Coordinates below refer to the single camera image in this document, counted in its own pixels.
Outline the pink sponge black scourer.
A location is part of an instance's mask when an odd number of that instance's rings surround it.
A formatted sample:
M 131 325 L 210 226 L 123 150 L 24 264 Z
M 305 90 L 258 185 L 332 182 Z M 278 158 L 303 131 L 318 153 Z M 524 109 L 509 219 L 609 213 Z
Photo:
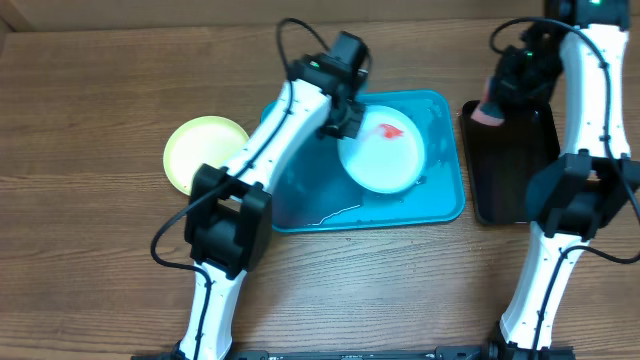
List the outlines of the pink sponge black scourer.
M 504 114 L 500 105 L 491 99 L 492 77 L 484 85 L 483 95 L 471 114 L 471 119 L 480 124 L 497 127 L 503 124 Z

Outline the light blue plate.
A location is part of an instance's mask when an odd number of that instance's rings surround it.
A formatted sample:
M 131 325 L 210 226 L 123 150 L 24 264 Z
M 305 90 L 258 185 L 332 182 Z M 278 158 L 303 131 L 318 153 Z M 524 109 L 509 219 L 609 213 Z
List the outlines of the light blue plate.
M 426 154 L 423 136 L 404 113 L 383 105 L 366 108 L 357 136 L 338 142 L 347 174 L 363 188 L 400 193 L 421 175 Z

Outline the yellow plate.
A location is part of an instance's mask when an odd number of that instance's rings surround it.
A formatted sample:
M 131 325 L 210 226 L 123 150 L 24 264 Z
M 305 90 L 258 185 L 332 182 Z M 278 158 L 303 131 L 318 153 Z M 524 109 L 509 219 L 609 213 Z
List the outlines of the yellow plate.
M 176 129 L 166 142 L 163 168 L 169 182 L 189 196 L 202 164 L 222 166 L 240 151 L 249 136 L 236 122 L 221 116 L 194 118 Z

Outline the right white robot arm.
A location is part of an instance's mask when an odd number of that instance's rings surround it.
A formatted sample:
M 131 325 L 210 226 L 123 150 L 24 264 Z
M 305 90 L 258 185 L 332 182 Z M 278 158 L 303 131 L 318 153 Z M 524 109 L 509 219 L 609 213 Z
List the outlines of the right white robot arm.
M 511 107 L 549 102 L 566 79 L 563 151 L 537 172 L 526 192 L 530 245 L 516 292 L 500 318 L 486 359 L 572 359 L 551 344 L 555 314 L 584 252 L 625 204 L 639 206 L 639 164 L 622 116 L 622 67 L 631 27 L 627 0 L 548 1 L 526 17 L 523 47 L 500 50 L 479 109 L 497 118 Z

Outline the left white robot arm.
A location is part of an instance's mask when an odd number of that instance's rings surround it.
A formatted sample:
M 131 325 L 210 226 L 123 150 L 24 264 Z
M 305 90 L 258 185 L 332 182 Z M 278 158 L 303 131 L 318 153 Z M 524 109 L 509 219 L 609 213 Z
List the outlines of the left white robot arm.
M 245 276 L 271 239 L 272 193 L 289 160 L 311 136 L 354 137 L 365 106 L 356 98 L 370 55 L 306 55 L 285 67 L 275 107 L 248 142 L 220 168 L 196 171 L 185 240 L 195 291 L 187 331 L 175 350 L 182 359 L 223 359 Z

